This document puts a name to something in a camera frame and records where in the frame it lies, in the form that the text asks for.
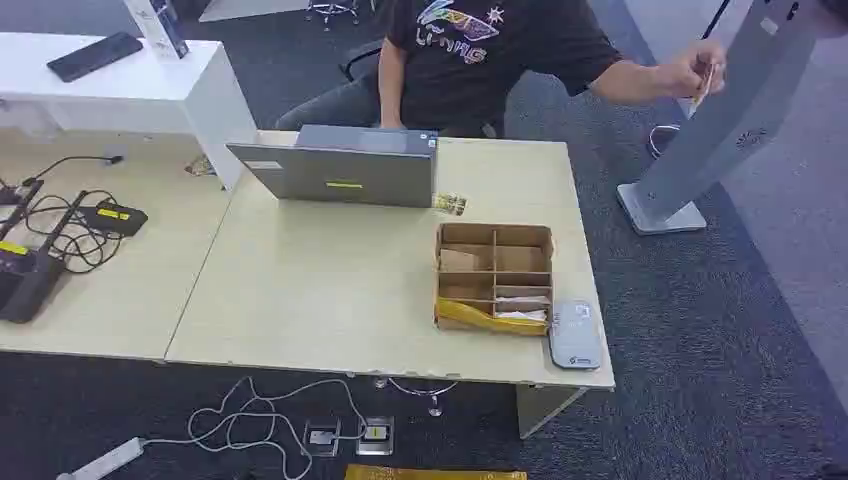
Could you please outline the person's left hand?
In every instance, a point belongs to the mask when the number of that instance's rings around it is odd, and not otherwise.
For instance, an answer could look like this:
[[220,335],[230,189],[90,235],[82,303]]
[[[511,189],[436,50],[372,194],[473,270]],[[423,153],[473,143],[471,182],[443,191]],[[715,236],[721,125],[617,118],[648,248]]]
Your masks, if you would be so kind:
[[656,66],[653,78],[660,97],[698,97],[724,89],[726,67],[725,48],[711,40],[699,40],[677,59]]

